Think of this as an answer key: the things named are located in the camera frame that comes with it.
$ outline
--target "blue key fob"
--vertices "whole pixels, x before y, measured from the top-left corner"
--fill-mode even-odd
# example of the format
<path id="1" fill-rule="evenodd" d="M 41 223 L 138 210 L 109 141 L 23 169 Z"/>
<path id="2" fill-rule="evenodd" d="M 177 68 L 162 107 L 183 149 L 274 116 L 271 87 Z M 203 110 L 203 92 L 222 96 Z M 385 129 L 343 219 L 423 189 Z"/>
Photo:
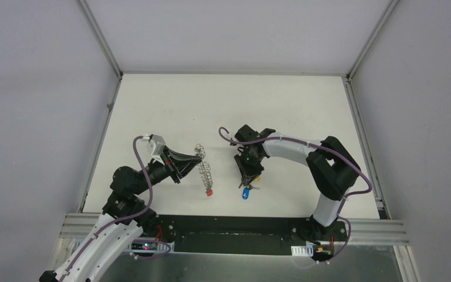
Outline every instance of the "blue key fob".
<path id="1" fill-rule="evenodd" d="M 247 187 L 245 187 L 244 189 L 243 189 L 243 199 L 247 199 L 248 198 L 248 196 L 250 195 L 250 190 L 247 188 Z"/>

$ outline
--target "white table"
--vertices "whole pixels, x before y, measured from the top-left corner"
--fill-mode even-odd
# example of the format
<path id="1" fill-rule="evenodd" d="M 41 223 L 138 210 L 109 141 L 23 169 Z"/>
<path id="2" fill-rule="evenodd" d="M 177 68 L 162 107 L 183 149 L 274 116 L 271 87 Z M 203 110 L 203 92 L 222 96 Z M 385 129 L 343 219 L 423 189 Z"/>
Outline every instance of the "white table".
<path id="1" fill-rule="evenodd" d="M 140 169 L 132 150 L 135 136 L 154 133 L 179 153 L 206 150 L 213 177 L 207 197 L 198 169 L 180 184 L 168 178 L 154 187 L 151 208 L 159 214 L 302 217 L 317 205 L 317 189 L 309 169 L 279 158 L 262 161 L 261 181 L 243 200 L 240 173 L 233 159 L 237 147 L 219 137 L 225 126 L 234 136 L 242 125 L 265 127 L 304 139 L 337 137 L 366 173 L 340 77 L 258 75 L 124 75 L 86 198 L 84 212 L 101 212 L 120 166 Z M 149 162 L 143 142 L 139 151 Z M 363 190 L 358 179 L 351 189 Z M 147 201 L 148 192 L 140 195 Z M 377 219 L 374 195 L 352 196 L 345 217 Z"/>

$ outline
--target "blue tag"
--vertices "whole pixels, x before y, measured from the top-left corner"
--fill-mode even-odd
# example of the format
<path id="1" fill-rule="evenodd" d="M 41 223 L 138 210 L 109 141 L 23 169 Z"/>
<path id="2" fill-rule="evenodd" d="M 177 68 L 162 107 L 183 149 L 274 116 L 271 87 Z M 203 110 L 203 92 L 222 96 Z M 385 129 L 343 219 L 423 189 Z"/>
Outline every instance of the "blue tag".
<path id="1" fill-rule="evenodd" d="M 244 188 L 243 189 L 243 199 L 247 199 L 248 198 L 248 196 L 250 195 L 250 190 L 248 189 L 248 188 Z"/>

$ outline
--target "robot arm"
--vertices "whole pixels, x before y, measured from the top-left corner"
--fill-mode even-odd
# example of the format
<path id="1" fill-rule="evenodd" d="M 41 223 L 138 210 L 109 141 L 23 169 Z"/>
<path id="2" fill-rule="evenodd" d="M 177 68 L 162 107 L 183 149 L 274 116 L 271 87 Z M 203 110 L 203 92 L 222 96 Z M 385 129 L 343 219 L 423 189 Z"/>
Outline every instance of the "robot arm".
<path id="1" fill-rule="evenodd" d="M 180 183 L 201 162 L 199 156 L 170 150 L 161 136 L 145 135 L 141 139 L 147 142 L 152 156 L 146 166 L 152 186 L 169 176 Z M 134 239 L 156 229 L 156 212 L 136 196 L 149 188 L 142 171 L 118 168 L 110 188 L 113 192 L 87 238 L 60 267 L 44 272 L 39 282 L 99 281 Z"/>
<path id="2" fill-rule="evenodd" d="M 313 227 L 309 231 L 310 234 L 305 237 L 317 240 L 317 234 L 313 233 L 324 233 L 336 220 L 343 196 L 355 184 L 357 172 L 344 161 L 324 150 L 282 140 L 290 137 L 274 129 L 264 129 L 258 133 L 248 125 L 244 125 L 234 137 L 240 142 L 276 137 L 275 140 L 266 140 L 238 148 L 239 153 L 234 156 L 234 159 L 241 173 L 240 187 L 250 185 L 261 174 L 264 168 L 260 163 L 265 157 L 281 157 L 308 166 L 321 195 L 309 220 Z M 307 144 L 308 142 L 320 144 L 322 147 L 340 153 L 360 169 L 337 138 L 329 136 L 323 141 L 307 141 Z"/>

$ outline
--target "glass panel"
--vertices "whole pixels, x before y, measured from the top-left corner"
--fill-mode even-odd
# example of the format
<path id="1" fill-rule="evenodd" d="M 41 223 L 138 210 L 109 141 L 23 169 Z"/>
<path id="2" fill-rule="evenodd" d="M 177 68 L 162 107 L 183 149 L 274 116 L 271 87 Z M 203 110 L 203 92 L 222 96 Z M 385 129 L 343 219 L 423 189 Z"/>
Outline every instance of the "glass panel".
<path id="1" fill-rule="evenodd" d="M 155 260 L 120 256 L 101 282 L 402 281 L 391 246 L 348 246 L 330 265 L 309 257 L 174 253 Z"/>

